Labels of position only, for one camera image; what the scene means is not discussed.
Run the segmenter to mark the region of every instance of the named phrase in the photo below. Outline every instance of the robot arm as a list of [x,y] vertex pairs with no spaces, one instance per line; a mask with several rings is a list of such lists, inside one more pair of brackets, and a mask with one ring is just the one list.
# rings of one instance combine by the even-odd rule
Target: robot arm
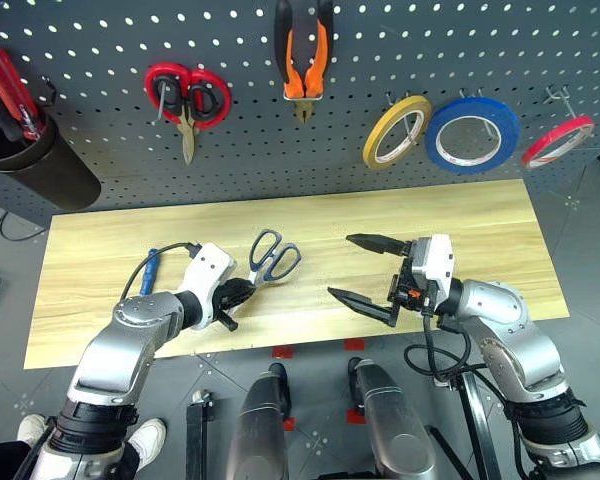
[[223,310],[255,288],[246,280],[228,280],[235,265],[208,243],[190,263],[178,293],[132,297],[114,307],[109,325],[83,353],[33,480],[105,479],[115,471],[155,352],[184,328],[200,330],[216,319],[230,330],[237,326]]
[[580,412],[582,402],[569,388],[554,343],[531,321],[516,290],[498,282],[452,278],[454,255],[448,235],[413,242],[366,234],[347,239],[368,250],[406,259],[391,285],[391,307],[330,289],[338,300],[390,326],[395,326],[400,307],[417,311],[423,318],[435,313],[456,320],[478,344],[508,400],[510,416],[542,472],[536,478],[600,479],[600,436]]

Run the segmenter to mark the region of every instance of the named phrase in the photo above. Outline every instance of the orange-handled pliers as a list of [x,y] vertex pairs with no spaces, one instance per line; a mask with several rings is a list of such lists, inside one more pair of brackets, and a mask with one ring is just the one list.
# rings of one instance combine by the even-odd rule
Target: orange-handled pliers
[[324,74],[333,52],[333,2],[318,0],[316,54],[304,82],[292,57],[293,9],[289,0],[278,0],[274,24],[276,63],[284,81],[284,98],[295,102],[295,115],[305,123],[313,113],[313,102],[322,98]]

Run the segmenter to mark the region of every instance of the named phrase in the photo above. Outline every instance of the gray pegboard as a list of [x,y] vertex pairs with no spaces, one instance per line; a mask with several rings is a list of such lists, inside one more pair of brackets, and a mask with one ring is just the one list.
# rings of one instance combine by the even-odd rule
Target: gray pegboard
[[[46,93],[41,74],[57,86],[50,111],[103,183],[92,210],[523,175],[530,191],[540,191],[577,175],[600,153],[600,0],[335,3],[325,98],[306,126],[282,99],[272,51],[275,0],[0,2],[0,47],[12,53],[36,97]],[[315,3],[293,5],[303,66],[315,48]],[[197,137],[189,168],[175,126],[150,125],[156,110],[143,75],[163,61],[204,66],[231,86],[229,117]],[[566,117],[563,105],[542,104],[549,84],[570,85],[576,112],[598,123],[596,136],[555,165],[525,173],[522,152]],[[434,166],[423,142],[388,170],[363,164],[361,149],[387,108],[386,91],[424,94],[436,109],[458,98],[460,88],[479,87],[521,122],[516,153],[502,167],[458,176]],[[471,146],[469,139],[479,135],[459,132],[457,143],[475,148],[480,142]],[[0,205],[39,223],[59,213],[1,176]]]

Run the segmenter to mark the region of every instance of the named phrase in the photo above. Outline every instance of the white sneaker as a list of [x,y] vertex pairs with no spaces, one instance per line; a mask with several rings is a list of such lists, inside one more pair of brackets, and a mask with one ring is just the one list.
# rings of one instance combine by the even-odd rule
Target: white sneaker
[[162,450],[166,436],[167,427],[159,418],[147,420],[131,435],[129,443],[133,445],[140,457],[138,472],[156,459]]
[[17,440],[25,442],[33,448],[38,439],[42,436],[47,424],[42,415],[27,415],[20,422],[18,427]]

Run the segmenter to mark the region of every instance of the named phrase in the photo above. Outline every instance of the wooden table surface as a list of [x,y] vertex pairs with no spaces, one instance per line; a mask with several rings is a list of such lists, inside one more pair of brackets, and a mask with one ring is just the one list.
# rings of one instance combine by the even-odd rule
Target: wooden table surface
[[[392,329],[327,293],[333,286],[386,304],[401,259],[356,247],[345,241],[351,233],[401,240],[448,233],[454,276],[508,283],[535,320],[569,315],[521,180],[60,215],[49,232],[25,368],[77,364],[149,248],[213,242],[246,278],[249,248],[262,228],[298,245],[298,268],[256,292],[236,314],[235,332],[218,322],[183,331],[159,357],[421,330],[410,312]],[[154,292],[177,288],[188,263],[184,250],[163,254]]]

